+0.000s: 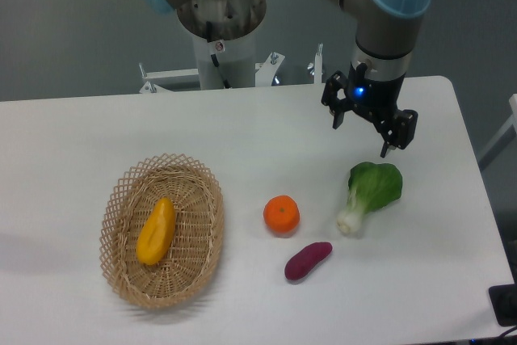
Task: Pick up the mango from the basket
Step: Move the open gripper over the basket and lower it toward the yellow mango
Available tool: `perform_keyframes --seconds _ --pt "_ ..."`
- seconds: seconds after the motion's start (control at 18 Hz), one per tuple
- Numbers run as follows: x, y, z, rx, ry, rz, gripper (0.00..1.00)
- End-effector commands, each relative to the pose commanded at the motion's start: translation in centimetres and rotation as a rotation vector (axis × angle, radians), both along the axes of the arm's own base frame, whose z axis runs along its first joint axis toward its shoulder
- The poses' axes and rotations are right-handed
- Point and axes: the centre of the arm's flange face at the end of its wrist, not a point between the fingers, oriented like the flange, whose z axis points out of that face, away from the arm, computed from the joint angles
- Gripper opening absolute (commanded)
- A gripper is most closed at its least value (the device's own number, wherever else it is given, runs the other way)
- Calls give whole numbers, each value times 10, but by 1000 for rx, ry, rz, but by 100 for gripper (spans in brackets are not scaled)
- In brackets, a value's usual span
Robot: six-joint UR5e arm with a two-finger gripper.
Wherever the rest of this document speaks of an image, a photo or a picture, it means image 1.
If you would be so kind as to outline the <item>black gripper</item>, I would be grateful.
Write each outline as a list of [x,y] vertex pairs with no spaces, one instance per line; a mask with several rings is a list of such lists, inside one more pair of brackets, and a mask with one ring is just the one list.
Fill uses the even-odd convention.
[[[333,116],[333,129],[340,127],[348,111],[372,123],[384,139],[380,156],[385,158],[391,149],[406,149],[412,142],[418,113],[398,109],[397,99],[405,74],[393,80],[376,81],[366,76],[367,70],[362,62],[356,68],[351,65],[348,76],[334,72],[326,80],[321,103]],[[338,97],[339,91],[343,91],[343,98]]]

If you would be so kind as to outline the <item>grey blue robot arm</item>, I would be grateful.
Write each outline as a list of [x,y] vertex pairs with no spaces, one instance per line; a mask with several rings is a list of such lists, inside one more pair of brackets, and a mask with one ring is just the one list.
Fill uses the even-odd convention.
[[[174,11],[195,46],[205,90],[257,86],[254,36],[266,0],[146,0]],[[325,81],[322,103],[340,126],[349,111],[372,123],[384,150],[404,149],[414,138],[416,111],[397,106],[422,18],[431,0],[329,0],[356,22],[349,70]]]

